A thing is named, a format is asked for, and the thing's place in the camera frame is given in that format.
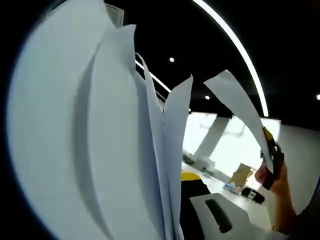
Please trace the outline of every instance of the floor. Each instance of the floor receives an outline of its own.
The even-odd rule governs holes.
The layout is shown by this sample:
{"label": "floor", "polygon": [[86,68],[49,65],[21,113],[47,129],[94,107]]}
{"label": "floor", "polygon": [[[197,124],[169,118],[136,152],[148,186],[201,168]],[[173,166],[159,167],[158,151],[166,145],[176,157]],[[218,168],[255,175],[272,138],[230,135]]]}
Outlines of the floor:
{"label": "floor", "polygon": [[222,181],[219,181],[210,176],[206,176],[203,172],[187,165],[184,162],[182,163],[182,170],[197,174],[201,178],[203,183],[207,185],[207,188],[212,194],[220,193],[226,199],[245,210],[252,224],[265,230],[271,230],[272,227],[269,219],[269,214],[265,205],[258,204],[245,197],[224,190],[224,183]]}

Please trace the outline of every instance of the curved led light strip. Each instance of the curved led light strip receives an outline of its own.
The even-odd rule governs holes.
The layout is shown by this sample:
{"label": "curved led light strip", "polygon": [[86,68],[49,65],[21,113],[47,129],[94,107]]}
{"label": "curved led light strip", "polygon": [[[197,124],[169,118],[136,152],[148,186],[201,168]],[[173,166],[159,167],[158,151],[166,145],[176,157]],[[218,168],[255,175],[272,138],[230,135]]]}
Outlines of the curved led light strip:
{"label": "curved led light strip", "polygon": [[229,36],[229,38],[234,43],[235,47],[240,52],[241,56],[243,57],[243,60],[245,61],[251,76],[253,78],[256,90],[258,91],[258,95],[260,98],[260,102],[262,105],[263,115],[265,117],[269,116],[266,98],[264,91],[262,90],[261,82],[259,80],[258,74],[255,70],[255,67],[245,50],[244,46],[241,44],[239,38],[236,36],[236,34],[232,31],[232,29],[228,26],[228,24],[216,13],[208,4],[206,4],[203,0],[193,0],[196,4],[198,4],[203,10],[205,10],[219,25],[220,27],[225,31],[225,33]]}
{"label": "curved led light strip", "polygon": [[[141,63],[138,62],[137,60],[135,60],[135,63],[136,63],[140,68],[142,68],[143,70],[145,69],[144,66],[142,66]],[[156,80],[156,82],[157,82],[158,84],[160,84],[165,90],[167,90],[169,93],[171,92],[171,90],[170,90],[162,81],[160,81],[155,75],[153,75],[151,72],[150,72],[150,75],[151,75],[151,77],[152,77],[154,80]]]}

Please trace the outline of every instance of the white wall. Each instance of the white wall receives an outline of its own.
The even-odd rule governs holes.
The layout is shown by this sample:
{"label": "white wall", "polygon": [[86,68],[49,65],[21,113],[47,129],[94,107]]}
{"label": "white wall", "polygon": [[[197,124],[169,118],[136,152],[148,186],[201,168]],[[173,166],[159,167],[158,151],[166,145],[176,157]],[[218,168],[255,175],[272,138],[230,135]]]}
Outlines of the white wall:
{"label": "white wall", "polygon": [[[278,142],[284,152],[292,203],[299,214],[310,202],[320,176],[320,132],[281,125]],[[275,217],[275,198],[265,189],[271,222]]]}
{"label": "white wall", "polygon": [[183,149],[192,155],[195,154],[216,117],[216,114],[202,112],[189,114],[185,126]]}

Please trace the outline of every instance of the white paper sheet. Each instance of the white paper sheet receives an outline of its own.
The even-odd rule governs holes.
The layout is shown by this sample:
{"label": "white paper sheet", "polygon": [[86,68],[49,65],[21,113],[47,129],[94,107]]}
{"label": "white paper sheet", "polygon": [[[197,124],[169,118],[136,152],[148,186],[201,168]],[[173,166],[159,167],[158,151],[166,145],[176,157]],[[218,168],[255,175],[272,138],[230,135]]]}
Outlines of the white paper sheet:
{"label": "white paper sheet", "polygon": [[163,111],[165,165],[175,239],[180,239],[181,162],[193,77],[176,86],[165,101]]}
{"label": "white paper sheet", "polygon": [[73,112],[73,154],[74,174],[77,187],[86,208],[93,217],[95,223],[112,239],[112,234],[103,218],[98,203],[95,186],[93,183],[92,168],[89,159],[88,148],[88,114],[89,94],[91,89],[91,76],[94,67],[95,56],[92,57],[79,83]]}
{"label": "white paper sheet", "polygon": [[30,34],[12,75],[12,165],[29,206],[57,239],[107,239],[77,183],[73,129],[83,74],[112,28],[102,0],[69,0]]}
{"label": "white paper sheet", "polygon": [[162,113],[161,106],[158,102],[158,98],[156,96],[154,82],[148,70],[148,66],[146,65],[144,59],[139,54],[138,56],[141,59],[144,67],[144,77],[145,77],[145,85],[146,85],[146,92],[147,92],[148,109],[149,109],[149,115],[150,115],[153,147],[154,147],[155,158],[156,158],[162,209],[163,209],[163,217],[164,217],[165,237],[167,240],[172,240],[174,236],[173,234],[174,229],[173,229],[172,209],[171,209],[170,192],[169,192],[169,176],[168,176],[168,170],[167,170],[169,166],[166,165],[167,162],[165,160],[166,146],[164,141],[165,125],[164,125],[163,113]]}
{"label": "white paper sheet", "polygon": [[146,87],[134,77],[134,29],[107,32],[96,54],[89,156],[98,202],[114,238],[164,239]]}
{"label": "white paper sheet", "polygon": [[273,173],[273,163],[260,116],[237,79],[229,71],[225,70],[207,80],[204,84],[214,93],[220,102],[229,108],[250,129],[259,143],[263,154],[266,156],[266,165],[269,171]]}

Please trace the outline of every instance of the white curved surface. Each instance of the white curved surface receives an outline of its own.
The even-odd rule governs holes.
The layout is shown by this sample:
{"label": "white curved surface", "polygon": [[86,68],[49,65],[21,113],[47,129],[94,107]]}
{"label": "white curved surface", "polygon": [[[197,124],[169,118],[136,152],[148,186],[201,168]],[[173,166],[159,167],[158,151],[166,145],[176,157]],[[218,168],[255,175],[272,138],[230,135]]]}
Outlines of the white curved surface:
{"label": "white curved surface", "polygon": [[58,239],[102,240],[76,183],[73,118],[82,75],[107,28],[102,0],[69,0],[29,36],[7,104],[13,167],[31,208]]}
{"label": "white curved surface", "polygon": [[[220,226],[206,204],[207,200],[214,200],[220,206],[232,226],[229,231],[225,233],[220,232]],[[229,201],[220,193],[194,196],[190,198],[190,201],[199,218],[205,240],[284,240],[288,237],[282,233],[271,231],[270,229],[261,229],[252,224],[245,210]]]}
{"label": "white curved surface", "polygon": [[132,25],[112,31],[96,54],[89,97],[90,161],[98,202],[115,239],[165,239],[146,86],[135,66],[134,31]]}
{"label": "white curved surface", "polygon": [[201,178],[202,182],[207,186],[211,194],[219,193],[226,199],[228,199],[230,202],[237,205],[239,208],[243,209],[247,213],[249,221],[252,224],[267,231],[270,231],[272,229],[268,210],[265,205],[258,204],[243,196],[236,195],[228,190],[225,190],[223,188],[225,185],[224,182],[214,177],[207,177],[204,175],[203,172],[195,169],[192,166],[189,166],[184,162],[182,162],[182,170],[198,175]]}

